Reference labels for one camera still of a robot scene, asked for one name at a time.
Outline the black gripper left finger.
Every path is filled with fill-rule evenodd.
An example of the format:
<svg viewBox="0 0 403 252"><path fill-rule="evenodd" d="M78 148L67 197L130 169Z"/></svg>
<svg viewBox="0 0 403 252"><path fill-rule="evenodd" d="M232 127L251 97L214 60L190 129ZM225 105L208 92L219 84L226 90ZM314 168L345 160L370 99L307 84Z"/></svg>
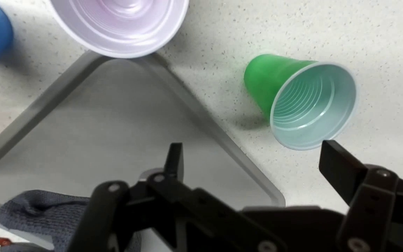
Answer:
<svg viewBox="0 0 403 252"><path fill-rule="evenodd" d="M163 165L163 172L181 182L183 181L183 144L172 143Z"/></svg>

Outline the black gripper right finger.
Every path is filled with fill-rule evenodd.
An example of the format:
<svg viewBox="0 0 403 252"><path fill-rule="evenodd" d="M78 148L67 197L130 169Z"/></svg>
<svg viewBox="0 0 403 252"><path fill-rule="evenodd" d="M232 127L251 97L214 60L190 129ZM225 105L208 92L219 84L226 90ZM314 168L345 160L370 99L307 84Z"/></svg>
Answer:
<svg viewBox="0 0 403 252"><path fill-rule="evenodd" d="M319 171L347 204L366 175L366 167L334 140L321 143Z"/></svg>

